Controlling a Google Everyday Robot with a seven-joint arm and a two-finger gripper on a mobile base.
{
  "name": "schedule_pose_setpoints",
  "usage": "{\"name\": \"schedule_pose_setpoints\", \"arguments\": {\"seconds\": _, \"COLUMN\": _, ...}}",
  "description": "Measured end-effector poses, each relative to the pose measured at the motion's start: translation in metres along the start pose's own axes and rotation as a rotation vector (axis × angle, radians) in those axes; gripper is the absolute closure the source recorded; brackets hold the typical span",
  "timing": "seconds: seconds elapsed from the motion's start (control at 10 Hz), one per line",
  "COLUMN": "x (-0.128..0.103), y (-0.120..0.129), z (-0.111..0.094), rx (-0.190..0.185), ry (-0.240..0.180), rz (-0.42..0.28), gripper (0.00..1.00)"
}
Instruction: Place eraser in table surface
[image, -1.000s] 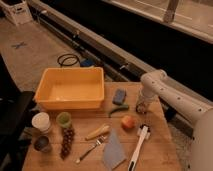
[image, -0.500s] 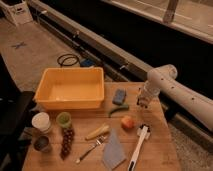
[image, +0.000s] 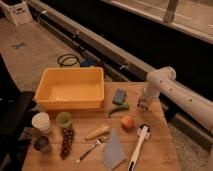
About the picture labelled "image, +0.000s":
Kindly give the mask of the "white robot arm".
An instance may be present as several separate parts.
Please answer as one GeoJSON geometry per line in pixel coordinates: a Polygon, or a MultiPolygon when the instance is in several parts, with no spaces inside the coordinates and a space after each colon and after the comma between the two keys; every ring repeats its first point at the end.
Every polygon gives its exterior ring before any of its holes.
{"type": "Polygon", "coordinates": [[[142,110],[147,110],[163,94],[213,134],[213,102],[178,83],[172,67],[149,72],[146,81],[138,99],[138,106],[142,110]]]}

